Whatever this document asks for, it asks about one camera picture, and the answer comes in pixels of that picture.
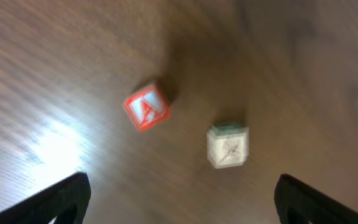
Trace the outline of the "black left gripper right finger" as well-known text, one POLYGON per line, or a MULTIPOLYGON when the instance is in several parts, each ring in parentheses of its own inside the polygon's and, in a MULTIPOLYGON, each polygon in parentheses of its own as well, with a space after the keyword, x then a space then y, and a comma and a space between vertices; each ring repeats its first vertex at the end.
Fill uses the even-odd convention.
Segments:
POLYGON ((358 224, 358 213, 297 178, 282 174, 274 191, 281 224, 358 224))

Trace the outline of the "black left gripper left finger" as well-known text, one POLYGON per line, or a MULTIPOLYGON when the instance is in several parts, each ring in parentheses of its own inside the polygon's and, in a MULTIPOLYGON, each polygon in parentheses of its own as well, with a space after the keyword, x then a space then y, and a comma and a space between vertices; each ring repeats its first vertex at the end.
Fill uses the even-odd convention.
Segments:
POLYGON ((84 172, 77 172, 49 188, 0 212, 0 223, 82 224, 91 186, 84 172))

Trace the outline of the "red letter A block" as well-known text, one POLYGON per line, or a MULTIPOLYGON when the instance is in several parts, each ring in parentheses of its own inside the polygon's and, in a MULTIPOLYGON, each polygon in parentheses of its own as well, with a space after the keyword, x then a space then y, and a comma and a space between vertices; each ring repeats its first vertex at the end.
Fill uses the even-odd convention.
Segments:
POLYGON ((168 100, 157 82, 128 96, 123 107, 138 131, 146 131, 170 116, 168 100))

